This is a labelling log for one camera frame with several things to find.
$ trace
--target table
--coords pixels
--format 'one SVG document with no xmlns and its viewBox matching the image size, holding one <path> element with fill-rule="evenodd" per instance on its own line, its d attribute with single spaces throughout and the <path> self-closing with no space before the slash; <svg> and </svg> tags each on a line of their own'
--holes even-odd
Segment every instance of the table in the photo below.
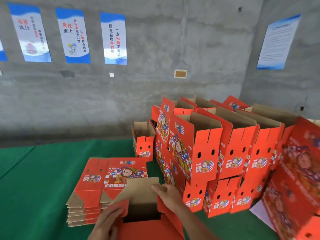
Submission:
<svg viewBox="0 0 320 240">
<path fill-rule="evenodd" d="M 93 225 L 68 227 L 66 202 L 89 157 L 134 157 L 133 140 L 0 149 L 0 239 L 87 239 Z M 147 170 L 149 177 L 164 183 L 155 160 L 147 163 Z M 195 214 L 219 239 L 278 239 L 248 210 L 213 218 L 202 211 Z"/>
</svg>

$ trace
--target green table cover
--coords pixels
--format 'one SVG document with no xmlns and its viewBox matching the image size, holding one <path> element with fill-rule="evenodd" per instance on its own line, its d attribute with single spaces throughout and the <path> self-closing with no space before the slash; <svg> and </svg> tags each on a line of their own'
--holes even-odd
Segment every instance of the green table cover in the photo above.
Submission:
<svg viewBox="0 0 320 240">
<path fill-rule="evenodd" d="M 134 157 L 133 140 L 0 149 L 0 239 L 87 239 L 94 225 L 68 227 L 66 202 L 89 157 Z M 147 170 L 149 177 L 164 183 L 155 160 L 147 163 Z M 195 214 L 220 239 L 278 239 L 248 210 L 213 218 L 202 211 Z"/>
</svg>

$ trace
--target gray wall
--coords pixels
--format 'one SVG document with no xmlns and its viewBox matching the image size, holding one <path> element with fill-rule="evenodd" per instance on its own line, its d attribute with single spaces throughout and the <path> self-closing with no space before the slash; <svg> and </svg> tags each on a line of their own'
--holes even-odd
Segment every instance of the gray wall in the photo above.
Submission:
<svg viewBox="0 0 320 240">
<path fill-rule="evenodd" d="M 24 62 L 6 0 L 0 138 L 130 135 L 163 96 L 239 96 L 263 0 L 10 0 L 42 13 L 52 63 Z M 67 64 L 55 7 L 84 12 L 92 64 Z M 100 11 L 126 16 L 128 65 L 104 64 Z M 174 69 L 187 69 L 174 80 Z M 75 73 L 63 78 L 61 70 Z"/>
<path fill-rule="evenodd" d="M 299 13 L 285 68 L 256 70 L 268 24 Z M 264 0 L 240 99 L 320 118 L 320 0 Z"/>
</svg>

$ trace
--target finger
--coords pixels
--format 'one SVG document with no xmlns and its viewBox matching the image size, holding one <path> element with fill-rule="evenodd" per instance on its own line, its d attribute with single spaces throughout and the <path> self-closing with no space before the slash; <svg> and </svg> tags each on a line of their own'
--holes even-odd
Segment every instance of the finger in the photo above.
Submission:
<svg viewBox="0 0 320 240">
<path fill-rule="evenodd" d="M 151 189 L 153 189 L 154 192 L 157 193 L 158 196 L 160 196 L 160 198 L 162 198 L 165 195 L 165 191 L 163 190 L 162 186 L 154 184 L 151 186 Z"/>
<path fill-rule="evenodd" d="M 97 219 L 96 225 L 102 224 L 103 222 L 106 221 L 108 216 L 113 213 L 114 211 L 117 211 L 120 207 L 107 207 L 106 209 L 102 210 L 101 214 L 99 215 Z"/>
<path fill-rule="evenodd" d="M 117 240 L 117 237 L 118 237 L 118 228 L 116 226 L 113 226 L 109 240 Z"/>
<path fill-rule="evenodd" d="M 107 229 L 107 230 L 110 230 L 111 229 L 111 226 L 112 224 L 115 222 L 115 220 L 117 219 L 118 216 L 121 215 L 121 213 L 123 212 L 123 209 L 120 208 L 114 212 L 112 212 L 108 218 L 106 219 L 106 221 L 103 224 L 103 228 Z"/>
</svg>

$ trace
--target blue and white poster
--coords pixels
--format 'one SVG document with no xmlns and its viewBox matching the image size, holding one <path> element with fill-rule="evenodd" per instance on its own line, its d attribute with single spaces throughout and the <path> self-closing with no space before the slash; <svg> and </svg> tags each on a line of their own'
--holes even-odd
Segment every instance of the blue and white poster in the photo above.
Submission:
<svg viewBox="0 0 320 240">
<path fill-rule="evenodd" d="M 104 63 L 127 64 L 126 18 L 123 14 L 100 13 Z"/>
<path fill-rule="evenodd" d="M 269 24 L 257 69 L 281 70 L 285 67 L 301 14 Z"/>
<path fill-rule="evenodd" d="M 90 64 L 89 46 L 83 12 L 56 8 L 61 40 L 67 63 Z"/>
<path fill-rule="evenodd" d="M 3 50 L 3 46 L 0 40 L 0 61 L 8 61 L 7 55 L 5 51 Z"/>
<path fill-rule="evenodd" d="M 51 62 L 40 9 L 36 6 L 8 3 L 25 61 Z"/>
</svg>

